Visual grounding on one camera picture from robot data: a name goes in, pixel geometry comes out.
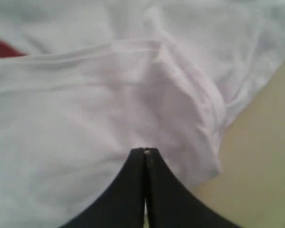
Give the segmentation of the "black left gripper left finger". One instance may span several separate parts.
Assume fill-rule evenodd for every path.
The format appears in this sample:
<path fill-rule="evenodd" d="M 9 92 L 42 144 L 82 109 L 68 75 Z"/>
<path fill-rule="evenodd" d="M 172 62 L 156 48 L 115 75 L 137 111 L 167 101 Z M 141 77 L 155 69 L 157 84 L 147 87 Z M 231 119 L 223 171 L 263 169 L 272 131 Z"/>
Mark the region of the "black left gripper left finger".
<path fill-rule="evenodd" d="M 142 228 L 144 225 L 144 151 L 132 149 L 109 187 L 62 228 Z"/>

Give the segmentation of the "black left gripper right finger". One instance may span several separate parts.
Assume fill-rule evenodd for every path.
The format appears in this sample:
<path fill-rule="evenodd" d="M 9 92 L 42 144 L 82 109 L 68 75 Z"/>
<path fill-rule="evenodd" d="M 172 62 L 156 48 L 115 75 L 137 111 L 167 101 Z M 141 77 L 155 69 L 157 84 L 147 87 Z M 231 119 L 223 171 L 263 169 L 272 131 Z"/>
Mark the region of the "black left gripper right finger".
<path fill-rule="evenodd" d="M 192 195 L 156 148 L 144 151 L 145 198 L 151 228 L 236 228 Z"/>

